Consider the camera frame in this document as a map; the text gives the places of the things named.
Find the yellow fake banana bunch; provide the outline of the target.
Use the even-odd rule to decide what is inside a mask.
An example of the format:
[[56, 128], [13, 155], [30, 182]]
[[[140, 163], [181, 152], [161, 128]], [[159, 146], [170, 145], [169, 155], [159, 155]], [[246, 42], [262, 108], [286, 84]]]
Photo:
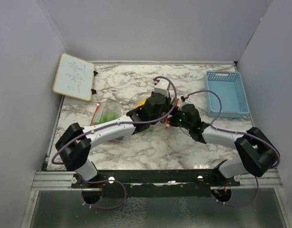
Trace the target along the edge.
[[145, 103], [146, 99], [146, 97], [137, 99], [135, 102], [135, 108], [142, 106]]

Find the clear zip top bag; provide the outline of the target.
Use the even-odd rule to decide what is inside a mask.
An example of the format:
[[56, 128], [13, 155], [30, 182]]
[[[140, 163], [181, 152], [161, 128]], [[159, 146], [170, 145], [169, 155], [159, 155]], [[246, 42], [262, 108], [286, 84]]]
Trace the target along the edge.
[[[175, 103], [175, 105], [177, 106], [179, 102], [179, 98], [175, 100], [174, 95], [170, 95], [170, 96], [172, 98], [170, 104], [173, 105], [173, 103]], [[146, 99], [147, 99], [146, 96], [142, 96], [138, 98], [135, 102], [135, 108], [143, 105]], [[90, 125], [92, 126], [92, 125], [103, 124], [103, 123], [115, 120], [124, 114], [125, 114], [125, 111], [121, 104], [116, 103], [116, 102], [110, 102], [110, 103], [100, 102], [97, 104], [97, 107], [92, 117]], [[170, 127], [168, 117], [161, 120], [160, 123], [165, 124], [165, 129], [168, 129]], [[120, 143], [120, 142], [123, 142], [123, 140], [124, 140], [124, 136], [121, 136], [116, 139], [110, 140], [108, 142]]]

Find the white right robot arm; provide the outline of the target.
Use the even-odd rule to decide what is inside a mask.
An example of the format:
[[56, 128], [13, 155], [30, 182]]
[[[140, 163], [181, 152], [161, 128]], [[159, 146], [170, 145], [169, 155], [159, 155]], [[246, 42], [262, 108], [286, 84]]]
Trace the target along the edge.
[[175, 108], [168, 121], [172, 127], [186, 129], [196, 142], [237, 150], [236, 158], [222, 161], [213, 169], [212, 180], [218, 186], [223, 186], [236, 175], [251, 174], [261, 177], [280, 161], [280, 154], [259, 128], [252, 127], [242, 134], [224, 129], [216, 130], [201, 121], [193, 104]]

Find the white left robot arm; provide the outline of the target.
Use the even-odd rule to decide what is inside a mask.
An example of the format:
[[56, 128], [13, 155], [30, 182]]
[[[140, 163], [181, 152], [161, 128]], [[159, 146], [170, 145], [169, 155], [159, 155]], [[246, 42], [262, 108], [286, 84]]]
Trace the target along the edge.
[[55, 144], [58, 152], [52, 163], [75, 171], [86, 186], [95, 187], [99, 176], [96, 166], [88, 159], [90, 150], [107, 141], [145, 131], [171, 114], [174, 108], [170, 97], [153, 92], [143, 105], [115, 120], [85, 127], [73, 123]]

